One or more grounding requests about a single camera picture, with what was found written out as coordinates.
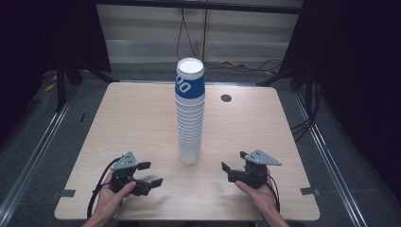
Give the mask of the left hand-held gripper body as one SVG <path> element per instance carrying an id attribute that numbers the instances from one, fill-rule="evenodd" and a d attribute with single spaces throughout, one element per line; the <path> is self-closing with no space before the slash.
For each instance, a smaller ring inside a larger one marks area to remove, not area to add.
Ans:
<path id="1" fill-rule="evenodd" d="M 131 151 L 118 159 L 111 167 L 113 176 L 111 179 L 111 190 L 118 192 L 127 183 L 136 182 L 135 188 L 131 191 L 135 196 L 147 196 L 151 187 L 150 183 L 136 180 L 133 175 L 138 167 L 138 162 Z"/>

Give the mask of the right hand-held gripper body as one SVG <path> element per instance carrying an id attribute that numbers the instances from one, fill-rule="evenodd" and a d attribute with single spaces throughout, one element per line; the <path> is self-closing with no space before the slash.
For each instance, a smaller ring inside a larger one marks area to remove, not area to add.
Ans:
<path id="1" fill-rule="evenodd" d="M 267 166 L 280 166 L 282 163 L 266 152 L 256 149 L 248 153 L 243 170 L 234 170 L 228 175 L 228 182 L 241 181 L 251 188 L 257 189 L 262 186 L 268 177 Z"/>

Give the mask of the stack of white paper cups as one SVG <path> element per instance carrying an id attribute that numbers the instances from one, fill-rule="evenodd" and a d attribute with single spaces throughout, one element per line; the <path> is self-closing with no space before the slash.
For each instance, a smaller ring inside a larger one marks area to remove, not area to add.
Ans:
<path id="1" fill-rule="evenodd" d="M 204 67 L 195 58 L 177 63 L 175 79 L 175 110 L 179 158 L 195 164 L 201 156 L 201 134 L 205 100 Z"/>

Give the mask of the person's right hand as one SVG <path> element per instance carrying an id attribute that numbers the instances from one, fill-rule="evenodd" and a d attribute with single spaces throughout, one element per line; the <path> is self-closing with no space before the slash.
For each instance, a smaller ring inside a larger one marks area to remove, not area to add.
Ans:
<path id="1" fill-rule="evenodd" d="M 265 184 L 257 189 L 251 188 L 241 181 L 236 181 L 235 185 L 251 198 L 253 204 L 264 219 L 272 218 L 279 214 L 272 192 L 270 176 L 267 177 Z"/>

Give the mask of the person's left hand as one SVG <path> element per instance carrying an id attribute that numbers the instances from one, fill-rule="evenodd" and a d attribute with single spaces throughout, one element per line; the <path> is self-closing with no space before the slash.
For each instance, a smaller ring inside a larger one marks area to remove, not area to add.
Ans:
<path id="1" fill-rule="evenodd" d="M 112 218 L 119 209 L 122 201 L 136 186 L 136 182 L 130 182 L 118 192 L 113 192 L 110 187 L 112 176 L 113 174 L 110 172 L 99 190 L 96 210 L 94 211 L 93 216 L 105 219 Z"/>

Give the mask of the black metal stand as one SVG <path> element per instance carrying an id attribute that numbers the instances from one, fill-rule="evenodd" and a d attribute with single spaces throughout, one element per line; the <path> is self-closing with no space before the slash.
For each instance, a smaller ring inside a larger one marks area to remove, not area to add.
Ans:
<path id="1" fill-rule="evenodd" d="M 290 82 L 290 89 L 292 91 L 300 91 L 302 86 L 305 85 L 305 107 L 306 110 L 311 113 L 312 112 L 312 86 L 313 86 L 313 77 L 312 77 L 312 68 L 311 64 L 307 62 L 299 62 L 293 66 L 290 66 L 287 69 L 280 70 L 277 74 L 272 76 L 270 79 L 257 82 L 256 85 L 259 87 L 269 87 L 274 82 L 279 79 L 284 79 L 292 77 Z"/>
<path id="2" fill-rule="evenodd" d="M 107 82 L 118 82 L 118 79 L 106 76 L 99 70 L 96 70 L 92 65 L 78 58 L 67 56 L 60 58 L 57 63 L 57 90 L 58 90 L 58 106 L 56 111 L 59 112 L 66 105 L 66 87 L 65 79 L 68 79 L 72 85 L 80 85 L 83 82 L 83 77 L 80 70 L 87 70 L 97 78 Z"/>

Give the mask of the black curtain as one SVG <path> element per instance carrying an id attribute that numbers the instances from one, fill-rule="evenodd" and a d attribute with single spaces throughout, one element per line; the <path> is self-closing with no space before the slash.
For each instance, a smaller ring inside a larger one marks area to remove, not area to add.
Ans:
<path id="1" fill-rule="evenodd" d="M 304 0 L 283 66 L 301 61 L 401 202 L 401 0 Z"/>
<path id="2" fill-rule="evenodd" d="M 74 82 L 79 69 L 111 70 L 95 0 L 0 0 L 0 145 L 60 64 Z"/>

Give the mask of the black overhead bar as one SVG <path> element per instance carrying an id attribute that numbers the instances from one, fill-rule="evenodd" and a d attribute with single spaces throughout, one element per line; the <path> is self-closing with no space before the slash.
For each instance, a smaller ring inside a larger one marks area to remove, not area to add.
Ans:
<path id="1" fill-rule="evenodd" d="M 295 7 L 259 6 L 232 3 L 212 3 L 187 0 L 94 0 L 96 4 L 113 6 L 136 6 L 172 9 L 210 9 L 279 14 L 300 14 L 304 10 Z"/>

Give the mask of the metal floor rail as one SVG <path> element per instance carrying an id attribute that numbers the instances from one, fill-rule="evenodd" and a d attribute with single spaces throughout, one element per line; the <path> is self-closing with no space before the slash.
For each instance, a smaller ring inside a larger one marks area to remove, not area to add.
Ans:
<path id="1" fill-rule="evenodd" d="M 348 216 L 350 217 L 350 220 L 352 221 L 354 227 L 368 227 L 367 222 L 355 200 L 355 197 L 352 195 L 346 181 L 343 179 L 343 176 L 340 173 L 340 170 L 323 138 L 323 135 L 320 132 L 318 125 L 312 122 L 312 117 L 306 110 L 306 102 L 303 96 L 300 92 L 294 92 L 293 94 L 302 113 L 302 116 L 307 123 L 308 129 L 315 142 L 315 145 L 322 156 L 322 159 L 333 181 L 333 184 L 339 193 L 344 208 L 347 211 Z"/>
<path id="2" fill-rule="evenodd" d="M 19 175 L 16 177 L 7 195 L 0 203 L 0 227 L 7 227 L 9 220 L 12 218 L 15 209 L 24 196 L 40 162 L 56 135 L 62 120 L 68 112 L 70 104 L 77 93 L 77 89 L 77 85 L 72 86 L 68 97 L 64 101 L 61 101 L 57 110 L 52 113 L 52 118 L 49 120 L 44 133 L 41 135 L 41 140 L 38 142 L 35 149 L 32 150 L 29 159 L 24 164 L 24 168 L 19 172 Z"/>

